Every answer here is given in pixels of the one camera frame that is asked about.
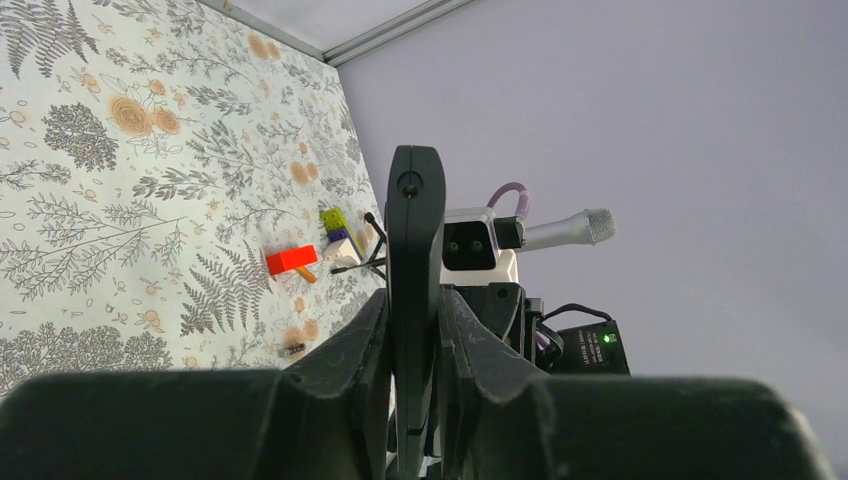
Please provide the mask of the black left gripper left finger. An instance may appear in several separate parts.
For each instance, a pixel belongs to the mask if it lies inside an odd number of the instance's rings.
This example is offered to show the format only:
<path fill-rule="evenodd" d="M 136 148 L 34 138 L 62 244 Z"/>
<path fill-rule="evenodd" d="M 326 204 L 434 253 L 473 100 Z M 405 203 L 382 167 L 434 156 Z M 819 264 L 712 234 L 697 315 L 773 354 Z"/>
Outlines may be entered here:
<path fill-rule="evenodd" d="M 1 406 L 5 479 L 381 479 L 389 350 L 377 290 L 283 370 L 54 374 Z"/>

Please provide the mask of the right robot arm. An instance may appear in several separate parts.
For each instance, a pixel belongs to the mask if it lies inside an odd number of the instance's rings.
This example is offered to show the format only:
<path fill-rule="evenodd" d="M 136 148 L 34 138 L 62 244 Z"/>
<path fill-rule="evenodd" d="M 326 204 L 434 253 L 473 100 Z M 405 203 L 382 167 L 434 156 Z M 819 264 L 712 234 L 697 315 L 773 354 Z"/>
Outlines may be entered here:
<path fill-rule="evenodd" d="M 480 323 L 525 360 L 550 374 L 628 375 L 619 326 L 606 312 L 567 303 L 549 312 L 517 283 L 453 287 Z M 595 317 L 595 323 L 560 330 L 548 321 L 563 313 Z"/>

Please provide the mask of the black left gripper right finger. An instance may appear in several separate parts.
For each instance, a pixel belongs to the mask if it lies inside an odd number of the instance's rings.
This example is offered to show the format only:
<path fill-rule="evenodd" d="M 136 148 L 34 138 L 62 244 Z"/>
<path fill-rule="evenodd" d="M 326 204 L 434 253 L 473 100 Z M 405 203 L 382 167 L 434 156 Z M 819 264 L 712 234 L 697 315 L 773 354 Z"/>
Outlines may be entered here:
<path fill-rule="evenodd" d="M 733 378 L 549 375 L 455 291 L 439 310 L 446 479 L 831 479 L 805 417 Z"/>

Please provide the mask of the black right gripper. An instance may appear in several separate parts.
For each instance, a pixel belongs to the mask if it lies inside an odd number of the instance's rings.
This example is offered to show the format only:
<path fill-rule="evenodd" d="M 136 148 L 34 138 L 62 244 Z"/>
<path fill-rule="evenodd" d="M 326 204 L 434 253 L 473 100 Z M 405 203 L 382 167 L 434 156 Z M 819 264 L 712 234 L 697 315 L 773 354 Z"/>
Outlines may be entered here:
<path fill-rule="evenodd" d="M 544 324 L 544 302 L 527 297 L 518 283 L 451 288 L 465 300 L 479 322 L 525 360 L 549 371 L 564 353 L 559 333 Z"/>

